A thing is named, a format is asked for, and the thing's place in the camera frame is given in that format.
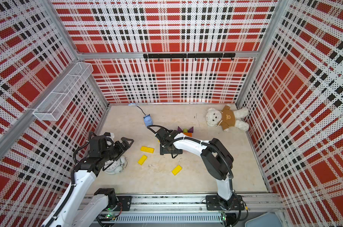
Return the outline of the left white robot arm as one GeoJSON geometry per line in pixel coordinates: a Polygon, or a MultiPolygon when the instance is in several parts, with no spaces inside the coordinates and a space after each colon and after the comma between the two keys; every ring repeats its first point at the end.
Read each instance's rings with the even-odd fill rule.
{"type": "Polygon", "coordinates": [[[119,199],[113,188],[100,188],[87,206],[78,211],[86,192],[99,173],[120,160],[132,146],[133,139],[122,137],[113,141],[111,133],[97,136],[89,132],[88,140],[73,153],[74,168],[71,170],[71,182],[51,214],[42,223],[43,227],[89,227],[103,211],[115,211],[118,217],[123,211],[129,211],[131,197],[119,199]]]}

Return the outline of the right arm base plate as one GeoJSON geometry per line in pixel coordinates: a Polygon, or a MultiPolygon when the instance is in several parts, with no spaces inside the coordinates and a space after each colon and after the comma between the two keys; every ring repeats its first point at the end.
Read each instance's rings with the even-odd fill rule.
{"type": "Polygon", "coordinates": [[[244,211],[245,205],[240,195],[232,195],[227,201],[218,195],[207,195],[206,208],[208,211],[244,211]]]}

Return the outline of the orange block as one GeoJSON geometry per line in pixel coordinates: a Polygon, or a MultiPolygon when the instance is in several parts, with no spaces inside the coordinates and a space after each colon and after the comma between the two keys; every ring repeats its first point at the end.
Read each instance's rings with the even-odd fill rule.
{"type": "Polygon", "coordinates": [[[186,136],[192,137],[192,133],[184,132],[183,134],[186,135],[186,136]]]}

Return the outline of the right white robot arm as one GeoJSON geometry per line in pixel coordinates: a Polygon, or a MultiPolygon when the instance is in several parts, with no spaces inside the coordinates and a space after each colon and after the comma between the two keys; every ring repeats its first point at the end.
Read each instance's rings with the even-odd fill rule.
{"type": "Polygon", "coordinates": [[[179,151],[187,151],[202,159],[208,173],[217,182],[217,204],[222,210],[232,210],[235,202],[241,203],[233,188],[234,158],[220,140],[198,140],[162,126],[158,131],[151,129],[151,132],[159,140],[160,150],[176,156],[179,151]]]}

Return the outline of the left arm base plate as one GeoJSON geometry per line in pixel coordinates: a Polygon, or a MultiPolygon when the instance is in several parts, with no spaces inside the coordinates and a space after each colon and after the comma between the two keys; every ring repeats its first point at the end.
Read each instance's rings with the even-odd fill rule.
{"type": "Polygon", "coordinates": [[[104,211],[108,212],[125,212],[130,211],[132,196],[117,196],[117,201],[109,205],[104,211]]]}

